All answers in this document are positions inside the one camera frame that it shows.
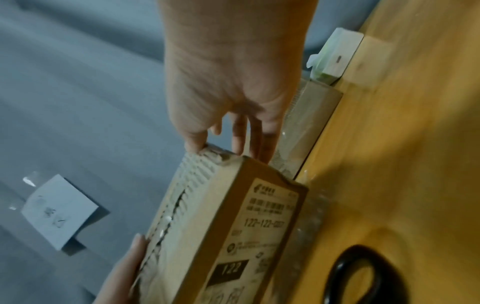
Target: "scissors handle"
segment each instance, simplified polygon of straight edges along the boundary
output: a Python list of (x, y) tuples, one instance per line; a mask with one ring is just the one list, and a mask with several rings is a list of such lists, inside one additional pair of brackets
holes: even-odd
[(357, 304), (408, 304), (409, 295), (402, 276), (375, 250), (363, 245), (347, 248), (330, 270), (322, 304), (340, 304), (351, 275), (366, 261), (373, 268), (373, 281)]

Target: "cardboard box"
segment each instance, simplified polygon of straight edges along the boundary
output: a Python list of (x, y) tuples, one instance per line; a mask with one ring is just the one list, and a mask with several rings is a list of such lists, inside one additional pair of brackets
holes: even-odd
[(297, 94), (283, 119), (278, 144), (269, 165), (288, 178), (296, 178), (342, 95), (326, 84), (301, 79)]
[(187, 154), (147, 234), (140, 303), (260, 302), (307, 192), (246, 156)]

